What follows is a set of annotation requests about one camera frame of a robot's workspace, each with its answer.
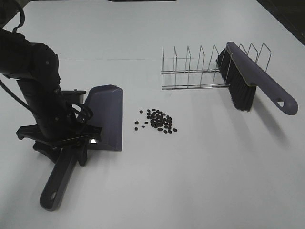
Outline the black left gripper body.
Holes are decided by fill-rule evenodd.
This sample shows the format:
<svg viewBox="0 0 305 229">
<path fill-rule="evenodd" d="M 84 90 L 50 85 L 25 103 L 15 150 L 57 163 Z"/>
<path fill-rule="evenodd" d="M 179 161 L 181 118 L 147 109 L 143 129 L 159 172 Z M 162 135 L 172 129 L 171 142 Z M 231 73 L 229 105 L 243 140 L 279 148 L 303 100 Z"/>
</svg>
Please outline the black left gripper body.
<svg viewBox="0 0 305 229">
<path fill-rule="evenodd" d="M 87 143 L 91 139 L 101 141 L 102 128 L 92 125 L 85 125 L 81 132 L 66 132 L 60 134 L 57 132 L 53 137 L 46 137 L 39 129 L 38 125 L 21 126 L 16 135 L 19 140 L 28 138 L 45 144 L 47 146 L 67 146 L 76 145 L 77 143 Z"/>
</svg>

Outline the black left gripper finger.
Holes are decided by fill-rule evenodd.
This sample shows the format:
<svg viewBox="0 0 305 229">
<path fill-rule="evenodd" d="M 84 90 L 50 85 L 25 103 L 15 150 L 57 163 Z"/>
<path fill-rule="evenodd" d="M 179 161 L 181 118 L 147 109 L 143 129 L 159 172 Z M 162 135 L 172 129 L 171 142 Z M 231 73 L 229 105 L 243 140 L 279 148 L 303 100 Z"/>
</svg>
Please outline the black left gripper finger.
<svg viewBox="0 0 305 229">
<path fill-rule="evenodd" d="M 44 143 L 35 142 L 33 149 L 45 155 L 51 162 L 56 163 L 59 159 L 61 149 L 55 146 L 49 146 Z"/>
<path fill-rule="evenodd" d="M 87 162 L 87 144 L 80 143 L 75 147 L 75 155 L 80 166 L 84 167 Z"/>
</svg>

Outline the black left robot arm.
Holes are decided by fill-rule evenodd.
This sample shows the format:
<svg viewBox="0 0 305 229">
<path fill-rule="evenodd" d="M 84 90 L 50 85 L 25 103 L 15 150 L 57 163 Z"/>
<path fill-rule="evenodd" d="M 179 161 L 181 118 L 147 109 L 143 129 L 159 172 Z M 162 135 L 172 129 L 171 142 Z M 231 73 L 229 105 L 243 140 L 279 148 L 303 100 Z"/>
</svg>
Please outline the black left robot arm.
<svg viewBox="0 0 305 229">
<path fill-rule="evenodd" d="M 46 44 L 29 42 L 22 34 L 1 29 L 0 73 L 16 79 L 25 102 L 3 83 L 0 85 L 36 121 L 20 127 L 18 139 L 34 140 L 34 149 L 53 162 L 59 158 L 60 147 L 71 146 L 84 166 L 88 141 L 100 139 L 102 129 L 87 123 L 93 111 L 83 104 L 85 91 L 61 90 L 58 55 Z"/>
</svg>

